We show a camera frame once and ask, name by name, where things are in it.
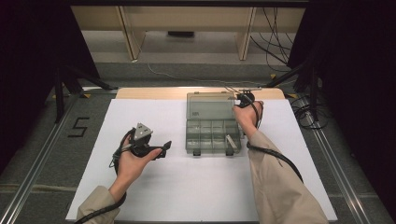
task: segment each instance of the beige sleeve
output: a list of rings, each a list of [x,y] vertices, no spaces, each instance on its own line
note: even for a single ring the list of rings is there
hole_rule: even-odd
[[[259,131],[250,144],[280,152]],[[254,150],[248,156],[260,223],[328,223],[318,201],[287,163]]]
[[[113,196],[111,196],[108,189],[103,186],[98,186],[88,196],[88,198],[78,208],[77,220],[81,219],[88,214],[114,204]],[[116,208],[112,211],[106,212],[98,217],[94,217],[85,223],[91,224],[107,224],[113,223],[114,218],[119,214],[120,209]]]

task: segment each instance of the gray plastic object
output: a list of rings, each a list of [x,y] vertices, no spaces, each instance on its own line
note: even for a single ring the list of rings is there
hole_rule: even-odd
[[[187,94],[186,150],[194,156],[206,153],[232,156],[241,148],[240,132],[233,115],[232,92]]]

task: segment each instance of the gray floor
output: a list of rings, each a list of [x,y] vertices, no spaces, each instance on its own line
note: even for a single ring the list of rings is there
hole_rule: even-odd
[[[114,86],[254,87],[257,83],[271,81],[273,74],[282,74],[272,70],[268,64],[278,70],[287,70],[274,58],[268,57],[267,61],[265,53],[253,43],[250,43],[247,59],[239,61],[233,34],[229,33],[196,33],[194,38],[180,38],[167,36],[166,32],[148,32],[142,53],[137,62],[133,63],[128,58],[120,32],[84,32],[84,35],[102,80]],[[264,45],[265,42],[259,35],[255,34],[254,38]],[[285,36],[282,35],[281,40],[283,46],[291,46]],[[276,48],[270,50],[281,57]],[[86,87],[93,86],[85,80],[80,82]],[[292,78],[279,88],[285,93],[294,93]],[[15,223],[67,223],[64,218],[68,207],[91,155],[106,109],[116,94],[105,91],[86,93],[89,95],[78,98],[70,109],[59,137]],[[67,103],[72,102],[71,97],[66,97],[65,100]],[[55,100],[51,93],[25,145],[18,149],[0,176],[0,211],[6,211],[18,185],[29,173],[50,135],[55,116]],[[83,137],[70,137],[81,132],[73,129],[77,118],[88,118],[78,123],[87,127],[87,131]],[[352,189],[361,201],[369,218],[368,223],[393,223],[358,163],[350,155],[336,121],[331,117],[321,120],[328,121],[323,132]],[[302,133],[339,218],[336,223],[367,223],[354,218],[314,132],[302,129]]]

